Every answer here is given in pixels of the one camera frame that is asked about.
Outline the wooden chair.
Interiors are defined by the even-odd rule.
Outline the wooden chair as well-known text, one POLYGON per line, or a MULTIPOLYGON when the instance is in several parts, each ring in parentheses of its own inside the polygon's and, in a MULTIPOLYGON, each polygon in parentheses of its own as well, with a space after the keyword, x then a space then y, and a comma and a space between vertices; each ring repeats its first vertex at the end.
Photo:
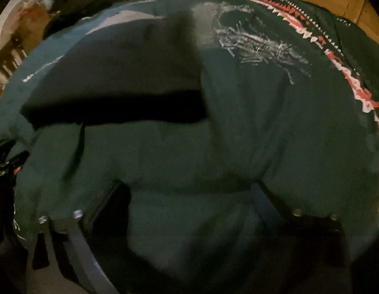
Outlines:
POLYGON ((0 49, 0 73, 9 79, 26 57, 27 54, 22 48, 22 40, 11 38, 0 49))

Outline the black jacket grey lining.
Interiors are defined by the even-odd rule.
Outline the black jacket grey lining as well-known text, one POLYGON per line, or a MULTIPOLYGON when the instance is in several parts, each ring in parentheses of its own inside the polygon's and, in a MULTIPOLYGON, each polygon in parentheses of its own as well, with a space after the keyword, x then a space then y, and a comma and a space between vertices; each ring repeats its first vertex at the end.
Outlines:
POLYGON ((186 14, 109 24, 50 69, 21 108, 36 129, 208 116, 193 21, 186 14))

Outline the dark green patterned blanket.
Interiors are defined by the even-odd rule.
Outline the dark green patterned blanket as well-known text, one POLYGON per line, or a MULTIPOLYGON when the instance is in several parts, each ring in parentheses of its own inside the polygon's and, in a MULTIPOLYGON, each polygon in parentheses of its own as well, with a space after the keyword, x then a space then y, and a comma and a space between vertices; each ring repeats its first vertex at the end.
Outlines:
POLYGON ((341 223, 356 276, 379 274, 379 45, 301 0, 134 0, 43 41, 0 98, 9 271, 31 270, 40 218, 68 218, 114 181, 131 190, 127 293, 267 292, 251 185, 341 223), (36 129, 21 108, 100 27, 186 14, 208 116, 36 129))

